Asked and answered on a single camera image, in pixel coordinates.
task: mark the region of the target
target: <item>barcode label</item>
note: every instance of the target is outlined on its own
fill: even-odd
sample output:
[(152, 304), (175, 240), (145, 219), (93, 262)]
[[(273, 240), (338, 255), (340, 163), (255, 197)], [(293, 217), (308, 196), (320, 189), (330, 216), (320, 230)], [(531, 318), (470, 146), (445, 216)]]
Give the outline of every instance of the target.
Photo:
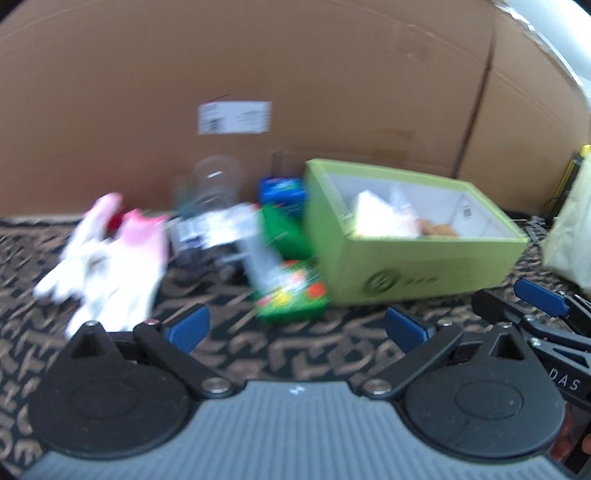
[(177, 225), (178, 241), (187, 242), (194, 238), (199, 237), (200, 232), (198, 229), (197, 219), (189, 218), (181, 221)]
[(271, 124), (271, 102), (210, 102), (197, 109), (200, 135), (263, 134)]

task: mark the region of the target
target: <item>green box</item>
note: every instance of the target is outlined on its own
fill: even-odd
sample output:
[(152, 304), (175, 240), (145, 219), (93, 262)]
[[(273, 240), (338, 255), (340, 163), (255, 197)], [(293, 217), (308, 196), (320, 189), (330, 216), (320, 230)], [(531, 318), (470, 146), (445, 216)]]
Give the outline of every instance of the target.
[[(360, 238), (351, 204), (398, 187), (419, 217), (459, 237)], [(503, 282), (527, 246), (524, 233), (474, 185), (434, 175), (315, 158), (306, 164), (304, 228), (332, 303), (356, 305), (452, 295)]]

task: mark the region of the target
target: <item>yellow object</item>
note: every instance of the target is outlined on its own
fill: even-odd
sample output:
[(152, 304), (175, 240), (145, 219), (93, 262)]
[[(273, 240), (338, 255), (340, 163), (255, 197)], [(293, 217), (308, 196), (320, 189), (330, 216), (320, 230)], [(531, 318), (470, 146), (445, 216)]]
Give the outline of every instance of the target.
[(291, 301), (292, 295), (288, 294), (285, 290), (279, 289), (273, 294), (272, 304), (280, 307), (287, 305)]

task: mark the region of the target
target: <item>work glove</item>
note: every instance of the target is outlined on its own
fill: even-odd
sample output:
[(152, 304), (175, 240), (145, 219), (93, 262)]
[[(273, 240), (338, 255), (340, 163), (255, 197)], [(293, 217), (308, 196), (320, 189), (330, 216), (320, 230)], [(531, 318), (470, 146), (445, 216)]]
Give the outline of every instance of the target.
[(150, 318), (168, 263), (166, 220), (133, 210), (125, 214), (112, 242), (100, 242), (84, 252), (93, 266), (82, 306), (66, 328), (67, 337), (88, 320), (97, 320), (107, 332), (121, 332)]
[(86, 273), (95, 246), (104, 240), (109, 219), (119, 210), (122, 196), (108, 193), (86, 212), (60, 255), (60, 263), (33, 289), (36, 299), (49, 297), (62, 303), (69, 297), (81, 298)]

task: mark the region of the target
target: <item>white plastic bag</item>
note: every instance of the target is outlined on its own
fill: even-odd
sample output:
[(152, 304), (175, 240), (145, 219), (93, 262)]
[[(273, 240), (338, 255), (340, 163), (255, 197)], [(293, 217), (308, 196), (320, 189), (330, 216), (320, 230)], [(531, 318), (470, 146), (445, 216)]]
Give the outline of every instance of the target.
[(591, 295), (591, 154), (583, 160), (554, 227), (541, 246), (546, 268)]
[(398, 187), (390, 191), (390, 202), (364, 190), (353, 200), (355, 235), (366, 238), (416, 238), (420, 235), (418, 215)]

